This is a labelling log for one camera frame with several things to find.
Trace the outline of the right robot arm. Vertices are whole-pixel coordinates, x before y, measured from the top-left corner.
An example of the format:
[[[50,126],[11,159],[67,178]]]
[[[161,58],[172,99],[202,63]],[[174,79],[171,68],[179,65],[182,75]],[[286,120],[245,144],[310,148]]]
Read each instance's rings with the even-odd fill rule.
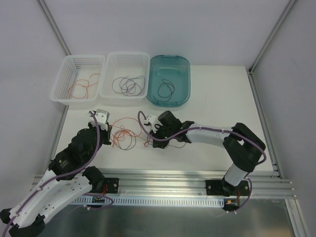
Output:
[[[199,124],[195,121],[180,121],[171,111],[161,115],[146,116],[145,126],[150,127],[149,135],[154,148],[168,146],[175,139],[183,143],[203,143],[221,147],[226,150],[232,165],[211,191],[220,196],[229,197],[239,190],[240,182],[255,167],[266,160],[266,145],[245,124],[236,123],[232,127],[217,128]]]

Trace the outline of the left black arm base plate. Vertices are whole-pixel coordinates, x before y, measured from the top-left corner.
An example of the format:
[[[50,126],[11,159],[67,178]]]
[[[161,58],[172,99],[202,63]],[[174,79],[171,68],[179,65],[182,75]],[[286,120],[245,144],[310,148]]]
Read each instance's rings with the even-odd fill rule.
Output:
[[[119,178],[104,178],[101,191],[102,194],[117,194],[119,191]]]

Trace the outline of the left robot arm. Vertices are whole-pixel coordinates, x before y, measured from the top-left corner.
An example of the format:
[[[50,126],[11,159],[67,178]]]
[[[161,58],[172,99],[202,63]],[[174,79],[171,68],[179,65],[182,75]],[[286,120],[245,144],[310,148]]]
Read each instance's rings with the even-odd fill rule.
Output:
[[[102,145],[110,145],[112,126],[91,123],[71,139],[68,146],[50,162],[41,180],[14,208],[3,209],[0,219],[4,233],[12,237],[37,237],[45,225],[64,207],[83,194],[100,192],[104,175],[87,166]]]

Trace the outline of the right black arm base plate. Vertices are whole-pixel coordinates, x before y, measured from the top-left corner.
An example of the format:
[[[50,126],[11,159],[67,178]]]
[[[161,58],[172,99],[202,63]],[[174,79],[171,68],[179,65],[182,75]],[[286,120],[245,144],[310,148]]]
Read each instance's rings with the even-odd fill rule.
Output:
[[[222,180],[205,180],[205,188],[208,196],[222,196],[224,194]]]

